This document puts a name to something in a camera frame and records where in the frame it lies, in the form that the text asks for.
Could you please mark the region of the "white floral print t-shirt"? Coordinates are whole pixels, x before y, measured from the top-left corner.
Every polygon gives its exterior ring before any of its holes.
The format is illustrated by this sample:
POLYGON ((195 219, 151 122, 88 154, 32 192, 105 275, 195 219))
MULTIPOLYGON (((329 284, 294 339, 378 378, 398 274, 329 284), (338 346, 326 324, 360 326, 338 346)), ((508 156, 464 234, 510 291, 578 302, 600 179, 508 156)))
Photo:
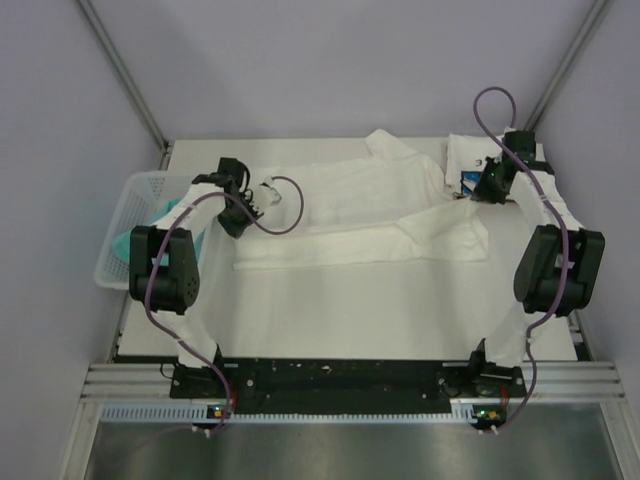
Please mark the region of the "white floral print t-shirt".
POLYGON ((249 228, 235 243, 235 269, 487 259, 477 204, 453 199, 435 160, 384 130, 364 143, 363 158, 258 171, 282 196, 261 222, 281 234, 249 228))

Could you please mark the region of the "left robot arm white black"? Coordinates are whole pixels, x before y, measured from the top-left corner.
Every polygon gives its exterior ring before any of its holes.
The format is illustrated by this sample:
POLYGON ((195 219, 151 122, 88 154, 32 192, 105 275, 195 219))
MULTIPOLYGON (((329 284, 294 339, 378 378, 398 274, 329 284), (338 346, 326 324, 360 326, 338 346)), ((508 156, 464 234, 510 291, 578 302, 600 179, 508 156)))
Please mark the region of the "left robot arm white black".
POLYGON ((194 310, 201 290, 196 240, 217 222, 234 239, 279 203, 274 181, 253 183, 248 168, 221 158, 218 169, 197 175, 177 203, 158 220, 130 233, 129 295, 150 323, 177 347, 179 362, 196 368, 192 384, 205 396, 226 387, 227 374, 212 361, 217 344, 194 310))

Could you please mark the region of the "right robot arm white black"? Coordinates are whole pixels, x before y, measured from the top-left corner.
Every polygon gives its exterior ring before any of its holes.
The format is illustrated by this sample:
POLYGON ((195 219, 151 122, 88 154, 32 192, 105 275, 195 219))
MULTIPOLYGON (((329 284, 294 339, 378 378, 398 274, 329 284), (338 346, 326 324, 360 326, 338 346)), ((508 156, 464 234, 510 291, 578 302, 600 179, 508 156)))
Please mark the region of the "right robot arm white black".
POLYGON ((469 388, 481 396, 502 385, 499 366, 515 367, 526 359, 526 348, 552 319, 589 304, 605 248, 604 235, 586 229, 569 211, 553 168, 537 158, 535 134, 507 131, 501 142, 500 154, 485 160, 471 199, 516 204, 531 237, 514 274, 515 305, 483 339, 487 360, 466 372, 469 388))

